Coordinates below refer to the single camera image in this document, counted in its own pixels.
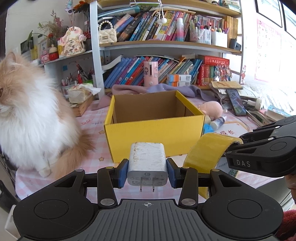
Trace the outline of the yellow tape roll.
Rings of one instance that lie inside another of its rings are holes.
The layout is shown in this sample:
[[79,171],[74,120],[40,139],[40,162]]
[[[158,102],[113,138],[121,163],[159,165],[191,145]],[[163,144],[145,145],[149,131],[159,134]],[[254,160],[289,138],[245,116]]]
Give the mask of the yellow tape roll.
[[199,173],[206,174],[209,174],[212,169],[221,169],[236,177],[238,171],[229,168],[227,161],[222,156],[232,144],[242,143],[240,138],[219,133],[206,133],[191,148],[184,160],[183,167],[194,168]]

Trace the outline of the white USB wall charger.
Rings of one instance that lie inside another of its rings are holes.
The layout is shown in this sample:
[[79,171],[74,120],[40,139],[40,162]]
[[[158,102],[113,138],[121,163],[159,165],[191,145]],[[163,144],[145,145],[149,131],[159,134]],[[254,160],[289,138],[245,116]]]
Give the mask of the white USB wall charger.
[[165,186],[168,181],[165,148],[161,143],[133,143],[128,160],[129,185],[152,189]]

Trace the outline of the blue sponge piece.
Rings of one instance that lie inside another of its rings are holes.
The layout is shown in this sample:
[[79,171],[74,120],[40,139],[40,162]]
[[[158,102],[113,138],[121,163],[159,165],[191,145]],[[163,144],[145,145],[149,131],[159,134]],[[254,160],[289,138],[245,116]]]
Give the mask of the blue sponge piece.
[[213,133],[213,132],[214,132],[213,128],[209,124],[205,123],[203,126],[203,135],[206,133]]

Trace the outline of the blue white spray bottle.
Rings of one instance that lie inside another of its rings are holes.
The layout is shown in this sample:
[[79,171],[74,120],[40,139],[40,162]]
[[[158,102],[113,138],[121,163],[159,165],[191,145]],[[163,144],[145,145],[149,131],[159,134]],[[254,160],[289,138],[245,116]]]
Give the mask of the blue white spray bottle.
[[224,125],[226,119],[227,116],[220,116],[219,118],[210,122],[210,127],[213,129],[213,131],[217,131],[220,127],[222,127],[222,125]]

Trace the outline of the pink plush toy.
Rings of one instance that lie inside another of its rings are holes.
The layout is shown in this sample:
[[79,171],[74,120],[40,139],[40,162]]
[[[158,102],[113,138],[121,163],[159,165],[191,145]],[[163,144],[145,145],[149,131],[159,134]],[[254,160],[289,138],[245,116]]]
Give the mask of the pink plush toy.
[[223,108],[216,101],[208,101],[198,106],[198,109],[212,121],[222,116]]

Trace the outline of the beige rectangular block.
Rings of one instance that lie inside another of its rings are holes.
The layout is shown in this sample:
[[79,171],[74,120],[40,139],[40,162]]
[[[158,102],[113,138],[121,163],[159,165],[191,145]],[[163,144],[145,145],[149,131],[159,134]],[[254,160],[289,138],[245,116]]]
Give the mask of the beige rectangular block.
[[210,122],[211,122],[211,119],[210,119],[210,117],[208,116],[208,115],[206,115],[205,116],[205,120],[204,120],[204,124],[210,124]]

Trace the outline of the stack of books right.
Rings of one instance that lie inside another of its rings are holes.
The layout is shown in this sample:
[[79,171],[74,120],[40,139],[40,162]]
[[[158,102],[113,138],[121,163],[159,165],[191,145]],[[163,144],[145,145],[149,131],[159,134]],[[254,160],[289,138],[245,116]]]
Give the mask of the stack of books right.
[[272,105],[270,105],[268,109],[261,109],[261,110],[247,109],[246,112],[248,117],[251,118],[258,126],[265,126],[270,123],[282,120],[283,118],[291,117],[290,114]]

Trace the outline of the black smartphone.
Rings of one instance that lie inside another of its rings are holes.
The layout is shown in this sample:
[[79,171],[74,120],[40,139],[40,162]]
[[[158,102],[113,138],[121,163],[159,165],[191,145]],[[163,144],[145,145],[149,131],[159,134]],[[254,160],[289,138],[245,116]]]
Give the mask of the black smartphone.
[[246,116],[247,112],[243,105],[242,99],[236,89],[227,89],[226,93],[232,104],[233,111],[236,116]]

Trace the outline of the brown paper envelope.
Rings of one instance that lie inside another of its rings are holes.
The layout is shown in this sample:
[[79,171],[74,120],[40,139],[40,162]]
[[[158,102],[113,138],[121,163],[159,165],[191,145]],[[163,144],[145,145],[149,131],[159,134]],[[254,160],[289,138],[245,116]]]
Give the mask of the brown paper envelope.
[[211,84],[215,89],[243,89],[236,81],[212,81]]

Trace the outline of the tissue pack cloth cover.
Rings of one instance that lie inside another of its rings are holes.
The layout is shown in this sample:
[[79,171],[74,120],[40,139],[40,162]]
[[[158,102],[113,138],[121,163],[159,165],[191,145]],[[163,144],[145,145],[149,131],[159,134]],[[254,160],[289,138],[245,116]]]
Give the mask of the tissue pack cloth cover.
[[78,84],[68,89],[69,102],[72,104],[83,103],[89,96],[94,96],[101,91],[91,83]]

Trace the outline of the orange white fluffy cat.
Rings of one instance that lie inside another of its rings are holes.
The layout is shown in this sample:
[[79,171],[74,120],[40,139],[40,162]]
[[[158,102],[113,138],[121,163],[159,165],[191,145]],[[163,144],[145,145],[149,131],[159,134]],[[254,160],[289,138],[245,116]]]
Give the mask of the orange white fluffy cat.
[[42,68],[9,52],[1,61],[1,149],[21,169],[59,179],[94,150],[69,103]]

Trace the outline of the red dictionary books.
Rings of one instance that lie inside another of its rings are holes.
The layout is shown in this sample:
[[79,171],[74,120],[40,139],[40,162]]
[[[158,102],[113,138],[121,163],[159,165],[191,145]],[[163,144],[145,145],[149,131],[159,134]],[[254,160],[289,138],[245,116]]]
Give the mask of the red dictionary books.
[[220,77],[221,71],[224,72],[230,64],[229,59],[216,56],[199,55],[198,59],[202,61],[197,75],[197,85],[199,86],[209,85],[217,76]]

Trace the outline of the white pen holder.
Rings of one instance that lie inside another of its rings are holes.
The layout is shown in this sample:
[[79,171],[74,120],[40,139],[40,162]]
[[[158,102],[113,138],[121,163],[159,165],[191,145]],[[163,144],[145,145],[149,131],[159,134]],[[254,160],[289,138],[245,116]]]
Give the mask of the white pen holder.
[[228,47],[228,35],[222,32],[211,32],[211,45],[227,48]]

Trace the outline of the pink doll figurine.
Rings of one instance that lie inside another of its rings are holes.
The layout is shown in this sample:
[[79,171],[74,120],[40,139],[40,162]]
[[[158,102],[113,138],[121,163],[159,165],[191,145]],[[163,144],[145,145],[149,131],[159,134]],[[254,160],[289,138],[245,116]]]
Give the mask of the pink doll figurine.
[[79,27],[69,27],[65,35],[60,39],[60,46],[62,47],[61,55],[63,57],[70,57],[85,52],[84,42],[86,36]]

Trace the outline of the white pearl handbag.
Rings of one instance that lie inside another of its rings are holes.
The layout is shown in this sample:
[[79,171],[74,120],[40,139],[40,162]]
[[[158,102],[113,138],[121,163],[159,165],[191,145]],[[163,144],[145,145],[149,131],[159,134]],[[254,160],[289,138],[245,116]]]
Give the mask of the white pearl handbag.
[[[109,25],[110,28],[103,30],[101,27],[104,24]],[[116,43],[117,42],[116,29],[113,28],[113,25],[109,20],[104,20],[99,24],[98,33],[99,33],[99,44]]]

